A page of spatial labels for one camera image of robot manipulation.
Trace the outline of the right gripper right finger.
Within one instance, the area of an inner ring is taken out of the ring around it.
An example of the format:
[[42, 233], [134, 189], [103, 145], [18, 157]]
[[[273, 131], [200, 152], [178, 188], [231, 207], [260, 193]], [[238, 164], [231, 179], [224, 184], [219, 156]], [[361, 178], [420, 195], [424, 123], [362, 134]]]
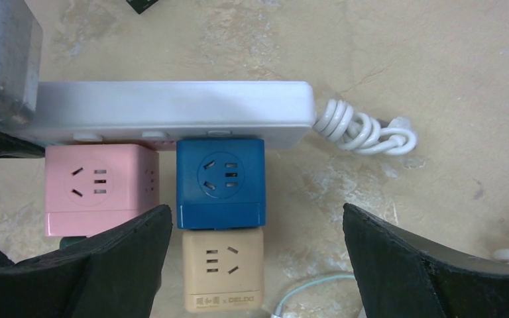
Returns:
[[343, 210], [368, 317], [509, 317], [509, 264], [454, 250], [350, 203]]

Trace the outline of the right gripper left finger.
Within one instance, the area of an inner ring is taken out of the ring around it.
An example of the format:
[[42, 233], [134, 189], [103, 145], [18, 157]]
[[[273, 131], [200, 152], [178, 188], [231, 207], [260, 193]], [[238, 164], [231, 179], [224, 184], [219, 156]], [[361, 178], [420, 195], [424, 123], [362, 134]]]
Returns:
[[0, 317], [149, 317], [172, 212], [159, 205], [103, 233], [0, 266]]

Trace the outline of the pink cube charger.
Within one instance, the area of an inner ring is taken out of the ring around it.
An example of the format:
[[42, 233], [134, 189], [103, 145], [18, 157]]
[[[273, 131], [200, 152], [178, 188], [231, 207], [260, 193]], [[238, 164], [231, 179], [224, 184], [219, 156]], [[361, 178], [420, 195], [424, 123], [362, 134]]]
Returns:
[[49, 146], [45, 233], [91, 237], [160, 203], [159, 155], [137, 144]]

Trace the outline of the orange top cube charger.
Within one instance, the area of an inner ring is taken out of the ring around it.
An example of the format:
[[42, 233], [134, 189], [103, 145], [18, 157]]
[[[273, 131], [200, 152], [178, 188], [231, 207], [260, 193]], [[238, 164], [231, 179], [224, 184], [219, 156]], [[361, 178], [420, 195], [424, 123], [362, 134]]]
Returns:
[[262, 228], [186, 230], [184, 303], [190, 313], [248, 310], [264, 300]]

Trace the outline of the navy blue cube charger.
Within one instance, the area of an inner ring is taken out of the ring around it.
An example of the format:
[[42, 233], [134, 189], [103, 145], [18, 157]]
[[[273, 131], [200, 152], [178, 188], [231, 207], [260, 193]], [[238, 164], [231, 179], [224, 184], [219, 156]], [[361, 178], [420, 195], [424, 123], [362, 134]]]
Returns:
[[264, 141], [196, 138], [176, 143], [177, 226], [226, 230], [266, 224]]

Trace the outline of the white power strip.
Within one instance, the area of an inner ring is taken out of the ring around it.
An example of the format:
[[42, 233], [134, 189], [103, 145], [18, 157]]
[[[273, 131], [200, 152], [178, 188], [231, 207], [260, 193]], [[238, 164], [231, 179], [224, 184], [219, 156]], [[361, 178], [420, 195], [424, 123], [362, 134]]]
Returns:
[[41, 145], [141, 142], [164, 150], [183, 138], [261, 138], [295, 146], [316, 112], [304, 81], [42, 82], [32, 122], [10, 134]]

